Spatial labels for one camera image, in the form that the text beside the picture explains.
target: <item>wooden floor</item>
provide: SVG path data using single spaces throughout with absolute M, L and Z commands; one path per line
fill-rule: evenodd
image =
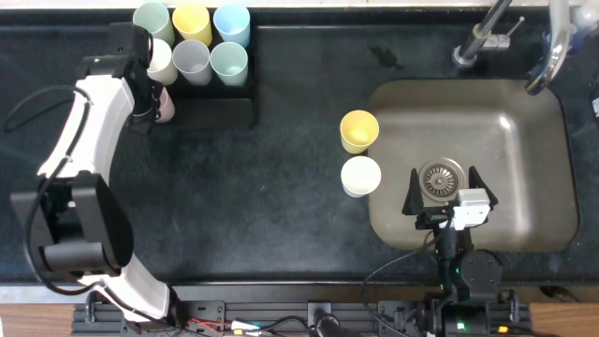
M 535 330 L 562 337 L 599 336 L 599 303 L 532 304 Z M 66 337 L 73 306 L 67 304 L 0 304 L 0 337 Z

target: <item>sink drain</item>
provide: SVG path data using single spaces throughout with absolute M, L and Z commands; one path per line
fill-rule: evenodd
M 420 170 L 420 188 L 434 201 L 452 200 L 463 188 L 465 176 L 460 165 L 448 158 L 432 160 Z

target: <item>gray sink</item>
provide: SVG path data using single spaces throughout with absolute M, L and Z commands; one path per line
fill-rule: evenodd
M 499 199 L 489 222 L 472 229 L 476 248 L 553 251 L 577 233 L 578 216 L 562 107 L 524 81 L 393 81 L 370 102 L 380 135 L 368 156 L 381 167 L 370 194 L 371 223 L 391 246 L 414 249 L 425 231 L 402 214 L 415 168 L 426 205 L 468 187 L 475 166 Z

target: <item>faucet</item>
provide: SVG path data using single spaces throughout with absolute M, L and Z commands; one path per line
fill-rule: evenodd
M 509 37 L 523 22 L 523 18 L 506 35 L 494 35 L 491 29 L 507 10 L 512 0 L 498 0 L 485 19 L 472 29 L 468 40 L 453 51 L 453 60 L 459 66 L 472 66 L 480 51 L 504 51 L 509 48 Z M 551 20 L 551 47 L 544 64 L 532 71 L 524 89 L 529 95 L 537 95 L 555 78 L 570 45 L 570 13 L 568 0 L 549 0 Z

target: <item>yellow cup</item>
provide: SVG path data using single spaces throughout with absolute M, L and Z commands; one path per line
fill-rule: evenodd
M 347 113 L 341 120 L 341 143 L 350 154 L 360 154 L 378 137 L 378 122 L 364 110 Z
M 199 4 L 183 4 L 172 14 L 172 22 L 184 39 L 196 39 L 206 46 L 212 43 L 208 10 Z

